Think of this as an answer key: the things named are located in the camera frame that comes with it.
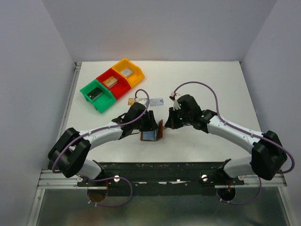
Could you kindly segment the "silver VIP credit card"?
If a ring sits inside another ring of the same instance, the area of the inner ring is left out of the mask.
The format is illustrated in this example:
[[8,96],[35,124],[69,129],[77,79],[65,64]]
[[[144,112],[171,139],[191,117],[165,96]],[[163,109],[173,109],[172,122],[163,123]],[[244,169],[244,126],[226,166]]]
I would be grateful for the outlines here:
[[152,98],[150,99],[150,106],[161,106],[164,105],[163,98]]

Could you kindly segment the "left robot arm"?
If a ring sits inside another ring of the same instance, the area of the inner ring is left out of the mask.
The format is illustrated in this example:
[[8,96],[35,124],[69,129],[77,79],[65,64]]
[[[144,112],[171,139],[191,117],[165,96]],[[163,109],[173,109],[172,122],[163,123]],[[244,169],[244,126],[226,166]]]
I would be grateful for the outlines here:
[[130,136],[134,130],[141,133],[158,130],[154,112],[147,110],[141,103],[134,103],[128,112],[101,128],[85,131],[68,128],[54,144],[48,158],[53,164],[53,170],[59,170],[66,178],[78,175],[96,179],[102,168],[95,161],[87,160],[89,151]]

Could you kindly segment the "gold credit card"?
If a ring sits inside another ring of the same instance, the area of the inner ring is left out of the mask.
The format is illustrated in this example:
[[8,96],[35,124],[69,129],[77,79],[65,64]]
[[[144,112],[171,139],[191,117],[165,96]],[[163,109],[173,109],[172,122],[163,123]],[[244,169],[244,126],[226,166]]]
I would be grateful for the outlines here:
[[129,98],[127,104],[128,104],[128,105],[133,105],[135,102],[136,102],[136,99],[135,99],[135,98]]

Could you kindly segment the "brown leather card holder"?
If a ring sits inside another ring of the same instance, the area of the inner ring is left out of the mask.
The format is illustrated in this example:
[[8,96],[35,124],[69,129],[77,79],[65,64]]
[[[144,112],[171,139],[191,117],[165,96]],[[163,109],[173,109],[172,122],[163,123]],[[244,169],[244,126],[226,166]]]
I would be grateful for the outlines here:
[[141,141],[157,142],[163,138],[163,132],[165,127],[163,125],[163,120],[158,123],[158,128],[154,131],[143,131],[140,135]]

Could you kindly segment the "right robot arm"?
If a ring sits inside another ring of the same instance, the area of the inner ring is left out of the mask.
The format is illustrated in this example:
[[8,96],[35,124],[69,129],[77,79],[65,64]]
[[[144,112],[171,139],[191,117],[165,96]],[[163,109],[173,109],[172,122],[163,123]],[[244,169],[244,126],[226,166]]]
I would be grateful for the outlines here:
[[218,114],[211,110],[201,110],[193,96],[172,94],[173,106],[169,108],[166,128],[179,129],[192,126],[196,130],[222,137],[243,148],[249,153],[241,159],[227,159],[216,170],[220,180],[228,180],[238,176],[257,175],[265,180],[279,173],[287,160],[287,154],[281,148],[276,133],[261,133],[247,130],[244,127],[227,125],[220,120]]

